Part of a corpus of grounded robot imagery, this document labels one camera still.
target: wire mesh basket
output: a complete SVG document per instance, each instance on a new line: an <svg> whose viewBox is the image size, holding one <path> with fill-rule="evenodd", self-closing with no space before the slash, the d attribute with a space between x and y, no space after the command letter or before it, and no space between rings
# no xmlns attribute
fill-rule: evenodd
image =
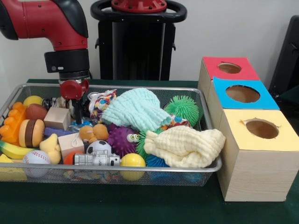
<svg viewBox="0 0 299 224"><path fill-rule="evenodd" d="M104 92L117 89L117 95L133 89L133 86L101 86L91 85L89 92ZM197 130L211 129L203 94L192 88L146 87L154 92L163 108L174 96L189 96L198 106L203 108L204 115L194 127ZM42 98L59 97L58 84L23 84L17 87L0 109L0 124L3 125L9 110L15 102L23 102L27 97L37 95ZM213 172L222 166L218 157L207 168L154 168L154 167L104 167L79 165L42 165L22 163L0 163L0 181L7 182L40 182L40 183L102 183L102 184L138 184L138 185L176 185L204 186ZM41 177L30 177L23 173L36 172ZM123 176L141 176L137 181L128 181Z"/></svg>

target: googly eyes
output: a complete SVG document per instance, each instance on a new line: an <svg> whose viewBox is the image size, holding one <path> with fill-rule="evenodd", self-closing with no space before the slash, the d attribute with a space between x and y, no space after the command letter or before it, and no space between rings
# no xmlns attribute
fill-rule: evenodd
<svg viewBox="0 0 299 224"><path fill-rule="evenodd" d="M139 141L139 135L138 134L128 134L127 135L128 142L138 142Z"/></svg>

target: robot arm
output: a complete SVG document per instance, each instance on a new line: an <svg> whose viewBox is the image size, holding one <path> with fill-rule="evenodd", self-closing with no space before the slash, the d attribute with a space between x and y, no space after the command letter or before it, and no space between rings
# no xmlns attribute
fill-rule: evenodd
<svg viewBox="0 0 299 224"><path fill-rule="evenodd" d="M8 39L44 37L54 52L45 53L47 71L59 72L61 94L82 113L80 99L88 91L87 24L77 0L0 0L0 31Z"/></svg>

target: baseball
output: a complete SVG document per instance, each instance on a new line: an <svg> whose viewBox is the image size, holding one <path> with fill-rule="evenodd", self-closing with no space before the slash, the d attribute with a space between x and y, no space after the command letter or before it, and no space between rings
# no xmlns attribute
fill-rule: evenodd
<svg viewBox="0 0 299 224"><path fill-rule="evenodd" d="M24 156L23 163L51 164L51 161L48 154L46 154L44 151L34 150ZM36 178L42 177L48 172L48 169L43 168L24 168L24 170L27 176Z"/></svg>

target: purple spiky ball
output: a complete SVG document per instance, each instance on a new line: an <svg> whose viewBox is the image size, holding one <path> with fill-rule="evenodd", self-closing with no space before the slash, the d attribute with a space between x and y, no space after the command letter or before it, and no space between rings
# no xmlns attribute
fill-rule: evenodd
<svg viewBox="0 0 299 224"><path fill-rule="evenodd" d="M132 135L136 136L136 133L128 127L118 127L110 131L107 142L112 147L113 153L120 158L129 153L136 153L137 140L132 140L130 138Z"/></svg>

